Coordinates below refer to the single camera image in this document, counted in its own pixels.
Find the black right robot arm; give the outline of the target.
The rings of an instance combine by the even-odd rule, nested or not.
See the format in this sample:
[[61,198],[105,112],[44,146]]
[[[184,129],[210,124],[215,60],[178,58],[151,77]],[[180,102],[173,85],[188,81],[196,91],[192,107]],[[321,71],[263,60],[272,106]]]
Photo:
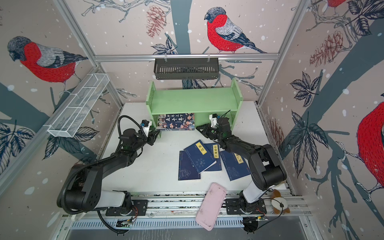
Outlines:
[[261,197],[287,179],[287,172],[275,149],[269,144],[254,145],[236,137],[232,134],[228,118],[217,119],[215,127],[204,124],[196,127],[196,130],[204,137],[216,141],[226,152],[238,154],[248,161],[252,182],[239,195],[243,213],[251,214],[255,211]]

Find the blue book yellow label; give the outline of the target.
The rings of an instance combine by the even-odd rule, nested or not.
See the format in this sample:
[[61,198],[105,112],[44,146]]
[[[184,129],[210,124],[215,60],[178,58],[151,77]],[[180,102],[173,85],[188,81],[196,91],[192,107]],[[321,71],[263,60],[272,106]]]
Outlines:
[[208,148],[201,140],[193,143],[184,149],[187,156],[190,158],[191,163],[195,167],[198,174],[206,171],[217,163],[217,160],[209,152]]

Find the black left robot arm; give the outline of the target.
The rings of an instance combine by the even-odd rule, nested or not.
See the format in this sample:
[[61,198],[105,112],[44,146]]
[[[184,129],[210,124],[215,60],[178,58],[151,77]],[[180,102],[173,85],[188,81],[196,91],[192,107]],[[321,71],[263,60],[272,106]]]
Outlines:
[[103,179],[112,173],[129,167],[140,156],[138,150],[145,145],[152,146],[160,130],[152,129],[152,122],[143,120],[138,123],[133,118],[123,115],[119,121],[128,119],[139,129],[121,130],[117,123],[119,142],[114,153],[94,163],[75,164],[69,171],[57,198],[57,206],[69,215],[101,211],[108,208],[121,209],[130,213],[134,209],[131,194],[127,191],[104,191]]

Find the colourful illustrated thick book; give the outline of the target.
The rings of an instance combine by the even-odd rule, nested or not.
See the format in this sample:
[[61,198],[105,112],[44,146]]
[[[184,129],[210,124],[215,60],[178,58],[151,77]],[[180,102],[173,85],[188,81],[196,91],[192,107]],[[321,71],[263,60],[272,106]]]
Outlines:
[[157,130],[161,131],[193,131],[195,130],[195,114],[164,114],[155,117]]

